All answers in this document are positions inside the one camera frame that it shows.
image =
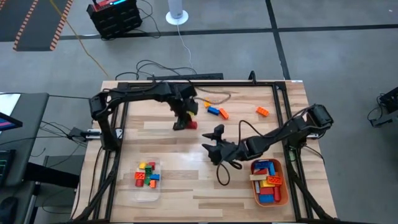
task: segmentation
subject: keyboard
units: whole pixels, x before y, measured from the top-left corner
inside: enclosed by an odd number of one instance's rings
[[[14,160],[15,150],[0,150],[0,187],[4,185]]]

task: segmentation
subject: orange bin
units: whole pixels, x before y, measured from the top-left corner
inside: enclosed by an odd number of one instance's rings
[[[259,202],[259,197],[256,193],[256,186],[254,185],[254,181],[252,182],[252,187],[253,187],[253,193],[254,193],[254,199],[256,200],[257,204],[262,206],[262,207],[278,207],[278,206],[283,206],[287,204],[289,201],[289,192],[287,191],[287,186],[286,186],[286,181],[285,181],[285,176],[284,176],[284,170],[282,168],[282,164],[276,160],[276,159],[257,159],[251,163],[251,174],[254,172],[254,163],[257,161],[271,161],[274,163],[274,168],[275,171],[278,172],[279,177],[282,179],[282,185],[280,186],[280,201],[279,202],[272,202],[272,203],[260,203]]]

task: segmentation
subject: wooden tabletop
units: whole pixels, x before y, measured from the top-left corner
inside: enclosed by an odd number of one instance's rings
[[[117,84],[118,82],[106,81],[102,88],[116,88]],[[286,85],[293,114],[308,106],[302,82],[286,81]],[[226,165],[231,174],[231,182],[227,186],[220,185],[216,179],[216,166],[210,162],[207,151],[201,146],[203,143],[214,144],[201,135],[212,133],[219,124],[225,125],[223,137],[235,142],[238,140],[237,124],[241,119],[249,121],[261,133],[278,128],[271,88],[247,86],[206,89],[231,92],[231,99],[221,105],[229,113],[229,120],[207,113],[203,102],[199,102],[199,112],[195,117],[198,129],[173,131],[176,118],[167,103],[149,100],[129,104],[111,222],[287,222],[295,219],[291,200],[286,206],[274,208],[262,208],[255,203],[249,181],[251,162],[242,162],[243,170]],[[215,101],[225,97],[202,91],[198,91],[198,95]],[[284,112],[282,94],[279,95]],[[263,118],[256,114],[257,106],[269,110],[270,115]],[[245,138],[256,133],[249,126],[242,125],[242,135]],[[81,172],[80,202],[75,217],[88,205],[95,159],[100,145],[100,141],[91,141],[88,144]],[[309,140],[308,145],[320,151],[318,141]],[[98,187],[103,156],[104,152],[96,166],[93,195]],[[161,196],[155,202],[132,200],[135,183],[131,179],[132,163],[142,157],[158,157],[162,163]],[[282,144],[279,142],[272,145],[262,158],[278,159],[284,165]],[[325,211],[335,217],[335,207],[322,160],[303,149],[302,162],[309,191]],[[226,180],[223,170],[220,176],[221,180]],[[302,215],[305,216],[302,195],[299,189],[297,192]],[[106,192],[101,204],[100,218],[104,217],[107,196]]]

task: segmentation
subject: gray floor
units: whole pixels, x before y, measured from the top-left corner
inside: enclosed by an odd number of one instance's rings
[[[166,1],[150,2],[159,29],[175,30],[164,21]],[[75,1],[68,17],[79,34],[96,34],[85,12],[88,3]],[[278,0],[272,4],[279,27],[398,23],[396,1]],[[139,1],[139,6],[149,10],[144,2]],[[190,20],[181,30],[271,26],[263,0],[185,1],[185,8]],[[150,19],[141,28],[155,31]],[[70,29],[64,29],[63,35],[71,34]],[[303,80],[310,102],[324,104],[335,119],[320,144],[338,216],[347,221],[396,223],[397,128],[394,124],[372,128],[366,115],[376,106],[377,95],[398,84],[398,29],[296,32],[280,36],[291,78]],[[183,38],[198,73],[223,72],[225,79],[245,79],[255,70],[261,79],[283,79],[272,34]],[[85,40],[84,44],[113,77],[135,71],[135,64],[142,59],[170,67],[189,66],[188,53],[179,37]],[[104,76],[77,40],[60,41],[54,52],[13,52],[12,45],[0,43],[1,91],[92,96],[103,80],[113,79]],[[86,101],[61,98],[50,99],[44,120],[79,128],[88,128],[91,122]],[[40,139],[33,154],[43,147],[47,148],[47,155],[68,155],[74,145],[67,140]],[[33,161],[40,163],[43,158]],[[65,219],[40,212],[36,223]]]

